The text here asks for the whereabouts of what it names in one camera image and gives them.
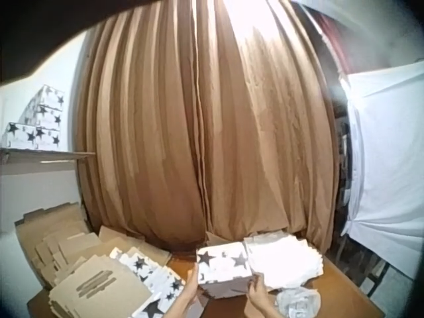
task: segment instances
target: plastic bag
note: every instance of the plastic bag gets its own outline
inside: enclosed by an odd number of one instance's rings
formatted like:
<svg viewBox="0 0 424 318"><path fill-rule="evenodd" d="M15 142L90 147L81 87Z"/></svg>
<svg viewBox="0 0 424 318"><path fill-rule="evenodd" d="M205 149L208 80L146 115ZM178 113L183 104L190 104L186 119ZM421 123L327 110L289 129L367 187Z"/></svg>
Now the plastic bag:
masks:
<svg viewBox="0 0 424 318"><path fill-rule="evenodd" d="M314 318L321 307L321 296L317 290L290 288L277 295L276 305L287 318Z"/></svg>

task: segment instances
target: hand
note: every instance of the hand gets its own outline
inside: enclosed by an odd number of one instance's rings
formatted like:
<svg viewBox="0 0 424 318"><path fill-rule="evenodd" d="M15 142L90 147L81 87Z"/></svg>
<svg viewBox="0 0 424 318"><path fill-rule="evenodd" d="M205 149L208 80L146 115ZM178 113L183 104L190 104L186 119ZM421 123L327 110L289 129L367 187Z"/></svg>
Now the hand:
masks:
<svg viewBox="0 0 424 318"><path fill-rule="evenodd" d="M263 312L272 306L264 283L264 275L255 273L254 279L248 285L248 298L257 310Z"/></svg>
<svg viewBox="0 0 424 318"><path fill-rule="evenodd" d="M194 264L192 270L187 273L187 281L185 282L184 289L181 292L181 296L184 297L188 304L191 305L197 295L197 276L199 275L199 265Z"/></svg>
<svg viewBox="0 0 424 318"><path fill-rule="evenodd" d="M187 281L185 282L184 289L163 318L184 318L187 316L188 309L196 301L198 273L199 266L195 264L193 269L189 270L187 274Z"/></svg>

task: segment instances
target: stack of paper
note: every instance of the stack of paper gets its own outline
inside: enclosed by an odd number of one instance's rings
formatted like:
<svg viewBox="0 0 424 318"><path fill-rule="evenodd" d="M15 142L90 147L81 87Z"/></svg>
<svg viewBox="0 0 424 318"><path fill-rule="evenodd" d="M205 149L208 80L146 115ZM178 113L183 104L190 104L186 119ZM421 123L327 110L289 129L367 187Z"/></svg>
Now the stack of paper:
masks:
<svg viewBox="0 0 424 318"><path fill-rule="evenodd" d="M145 300L140 308L131 315L132 318L163 316L184 288L184 280L172 269L159 265L136 248L130 249L127 253L122 253L116 248L110 257L129 268L152 294L152 297ZM207 298L198 293L197 299L191 304L186 317L199 318L206 303Z"/></svg>
<svg viewBox="0 0 424 318"><path fill-rule="evenodd" d="M272 290L297 288L323 274L323 257L306 240L282 231L244 239L250 267Z"/></svg>

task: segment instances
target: stacked boxes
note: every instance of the stacked boxes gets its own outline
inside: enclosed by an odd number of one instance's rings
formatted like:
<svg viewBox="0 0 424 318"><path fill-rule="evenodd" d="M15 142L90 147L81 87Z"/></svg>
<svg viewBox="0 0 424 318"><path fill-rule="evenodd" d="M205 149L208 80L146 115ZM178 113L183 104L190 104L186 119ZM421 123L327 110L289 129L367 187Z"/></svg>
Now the stacked boxes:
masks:
<svg viewBox="0 0 424 318"><path fill-rule="evenodd" d="M17 123L9 123L4 148L60 151L64 93L44 85L30 100Z"/></svg>

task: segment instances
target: white wall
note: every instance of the white wall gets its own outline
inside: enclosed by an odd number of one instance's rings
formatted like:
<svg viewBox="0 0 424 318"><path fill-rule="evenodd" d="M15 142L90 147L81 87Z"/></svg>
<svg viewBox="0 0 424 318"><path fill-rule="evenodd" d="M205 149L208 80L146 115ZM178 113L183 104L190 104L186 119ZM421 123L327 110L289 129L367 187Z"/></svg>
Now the white wall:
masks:
<svg viewBox="0 0 424 318"><path fill-rule="evenodd" d="M392 66L424 58L424 34L396 0L292 0L320 11L371 40Z"/></svg>
<svg viewBox="0 0 424 318"><path fill-rule="evenodd" d="M1 176L0 275L2 301L16 317L29 317L27 302L41 290L15 233L23 214L80 201L75 170Z"/></svg>
<svg viewBox="0 0 424 318"><path fill-rule="evenodd" d="M46 84L65 93L60 150L72 150L72 145L68 142L72 128L69 117L70 97L85 36L86 32L83 32L63 45L31 76L0 87L0 105L3 108L3 116L0 117L1 134L7 129L8 122L19 120L31 98Z"/></svg>
<svg viewBox="0 0 424 318"><path fill-rule="evenodd" d="M72 93L85 32L55 52L31 76L0 87L0 131L17 121L43 84L65 92L61 150L72 150ZM0 167L0 291L1 301L16 317L29 317L27 302L41 290L17 240L15 221L24 213L65 202L80 201L73 164L7 164Z"/></svg>

